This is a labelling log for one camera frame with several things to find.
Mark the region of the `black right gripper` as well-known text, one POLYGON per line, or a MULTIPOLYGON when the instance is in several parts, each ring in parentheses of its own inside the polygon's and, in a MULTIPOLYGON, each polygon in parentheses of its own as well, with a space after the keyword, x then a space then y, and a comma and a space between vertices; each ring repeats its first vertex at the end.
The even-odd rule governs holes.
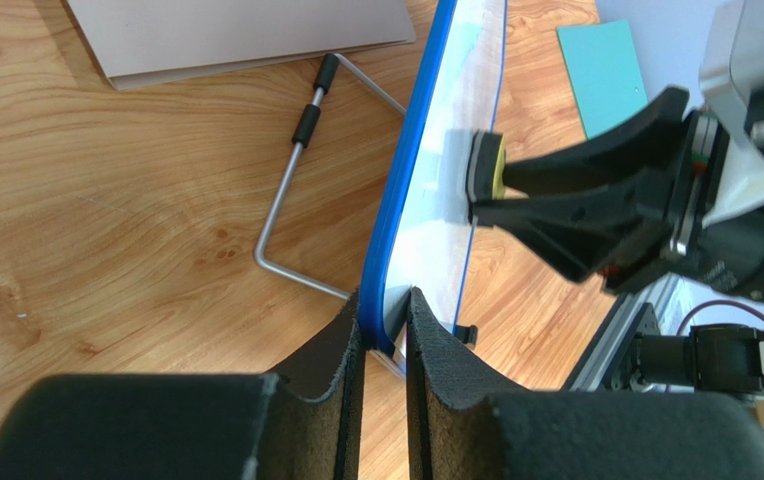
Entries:
POLYGON ((602 1, 598 11, 629 23, 647 87, 674 84, 690 94, 669 86, 602 134, 507 162, 503 184, 538 197, 476 202, 473 216, 570 282, 594 275, 606 284, 656 282, 668 272, 662 252, 678 222, 682 183, 627 178, 667 168, 686 135, 690 99, 725 138, 678 271, 764 303, 764 1, 602 1))

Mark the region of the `yellow bone-shaped eraser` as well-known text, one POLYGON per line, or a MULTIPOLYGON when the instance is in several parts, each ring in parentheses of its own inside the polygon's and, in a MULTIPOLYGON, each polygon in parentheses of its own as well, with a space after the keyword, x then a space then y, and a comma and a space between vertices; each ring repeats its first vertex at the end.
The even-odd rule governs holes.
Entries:
POLYGON ((506 142, 501 133, 478 130, 472 143, 466 178, 466 194, 471 205, 504 197, 503 172, 506 142))

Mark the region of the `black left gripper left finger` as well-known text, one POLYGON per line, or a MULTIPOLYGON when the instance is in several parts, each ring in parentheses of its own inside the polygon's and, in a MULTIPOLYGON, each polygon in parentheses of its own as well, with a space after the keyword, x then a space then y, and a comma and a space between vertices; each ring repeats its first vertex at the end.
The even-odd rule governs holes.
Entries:
POLYGON ((0 426, 0 479, 353 479, 365 351, 350 298, 262 373, 60 374, 0 426))

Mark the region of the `blue framed whiteboard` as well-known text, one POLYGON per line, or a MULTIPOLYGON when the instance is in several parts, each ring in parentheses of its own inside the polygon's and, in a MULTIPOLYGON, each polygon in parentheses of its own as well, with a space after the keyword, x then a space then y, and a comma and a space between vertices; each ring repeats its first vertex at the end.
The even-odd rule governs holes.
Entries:
POLYGON ((399 378, 413 288, 443 328, 456 329, 475 232, 469 158, 474 135, 495 124, 507 18, 505 1, 436 5, 358 288, 365 342, 399 378))

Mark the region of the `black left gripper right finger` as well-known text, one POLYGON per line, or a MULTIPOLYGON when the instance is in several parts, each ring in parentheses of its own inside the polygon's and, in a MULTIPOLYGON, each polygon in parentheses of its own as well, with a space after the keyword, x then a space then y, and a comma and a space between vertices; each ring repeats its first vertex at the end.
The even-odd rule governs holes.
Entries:
POLYGON ((532 391, 408 297, 410 469, 418 479, 764 479, 764 434, 719 394, 532 391))

